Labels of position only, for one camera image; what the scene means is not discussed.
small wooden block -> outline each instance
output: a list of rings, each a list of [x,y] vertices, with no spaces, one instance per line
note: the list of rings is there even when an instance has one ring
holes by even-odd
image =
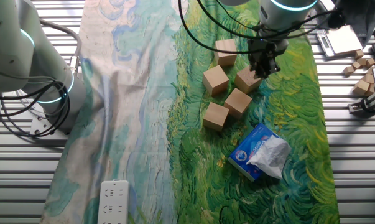
[[[364,96],[369,88],[369,83],[359,80],[354,86],[353,93],[359,96]]]
[[[218,50],[236,51],[236,44],[234,39],[218,40],[215,42],[215,48]],[[221,52],[215,52],[215,61],[217,65],[228,66],[234,65],[236,62],[237,54],[227,54]]]
[[[371,83],[369,84],[367,92],[364,94],[365,96],[371,96],[375,93],[375,84]]]
[[[215,131],[222,131],[228,113],[229,109],[211,102],[204,115],[203,125]]]
[[[248,94],[259,87],[262,80],[262,78],[257,78],[256,72],[250,71],[249,66],[247,66],[237,73],[236,78],[234,79],[234,84],[243,93]]]
[[[374,70],[374,69],[371,67],[370,69],[367,70],[367,74],[372,74],[372,75],[374,75],[374,74],[373,74],[373,70]]]
[[[352,65],[353,69],[356,71],[357,69],[359,69],[360,67],[362,68],[362,66],[358,63],[358,62],[354,62]]]
[[[354,56],[354,58],[357,60],[357,59],[361,59],[363,56],[364,56],[364,52],[362,50],[358,50],[356,51],[356,55]]]
[[[366,82],[366,83],[369,83],[369,84],[374,84],[375,83],[375,80],[374,80],[374,75],[373,74],[365,74],[362,78],[361,78],[362,81]]]
[[[354,68],[353,66],[347,66],[344,70],[343,70],[343,73],[345,75],[350,75],[354,72]]]
[[[366,66],[368,68],[371,68],[371,66],[373,66],[373,65],[375,65],[375,60],[373,58],[368,59]]]
[[[223,69],[218,65],[204,72],[202,83],[204,83],[205,88],[208,90],[210,95],[215,96],[227,90],[229,78]]]
[[[229,114],[239,119],[247,110],[252,98],[235,88],[227,97],[224,107],[229,108]]]
[[[357,62],[360,64],[360,68],[363,68],[364,66],[367,66],[367,60],[364,58],[357,59]]]

metal grating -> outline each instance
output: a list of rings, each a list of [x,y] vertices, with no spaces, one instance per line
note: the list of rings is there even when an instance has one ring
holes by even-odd
[[[78,32],[84,1],[33,0],[41,18]],[[50,41],[68,62],[76,41],[60,31],[44,27]],[[375,223],[375,116],[358,119],[348,113],[355,102],[354,84],[364,75],[358,70],[345,78],[341,73],[353,58],[328,61],[314,35],[309,36],[317,63],[341,223]],[[370,46],[364,49],[370,58]],[[22,105],[9,102],[9,108]],[[31,127],[29,113],[16,117],[24,129]],[[0,223],[39,223],[47,192],[64,141],[31,144],[0,123]]]

painted tablecloth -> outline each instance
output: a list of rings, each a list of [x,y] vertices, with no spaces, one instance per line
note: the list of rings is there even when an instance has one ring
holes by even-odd
[[[251,93],[242,119],[221,133],[203,128],[212,98],[203,72],[213,52],[181,27],[176,0],[86,0],[80,37],[87,97],[57,167],[42,223],[97,223],[100,184],[131,183],[130,223],[338,223],[338,206],[313,53],[306,37],[277,58],[281,72]],[[215,0],[205,7],[244,34]],[[258,22],[252,0],[228,12]],[[182,1],[193,35],[208,45],[234,38]],[[246,40],[235,38],[237,49]],[[232,81],[246,55],[225,68]],[[292,147],[283,179],[250,182],[227,158],[258,123]]]

power outlet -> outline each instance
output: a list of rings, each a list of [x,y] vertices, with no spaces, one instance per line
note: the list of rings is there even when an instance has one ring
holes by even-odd
[[[100,188],[98,224],[127,224],[129,182],[104,181]]]

blue tissue box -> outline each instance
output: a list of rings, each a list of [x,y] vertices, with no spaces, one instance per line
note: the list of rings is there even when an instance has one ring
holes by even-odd
[[[250,181],[254,181],[263,173],[257,166],[245,163],[255,155],[257,150],[272,136],[279,138],[263,124],[258,124],[251,133],[237,146],[229,156],[229,162],[242,172]]]

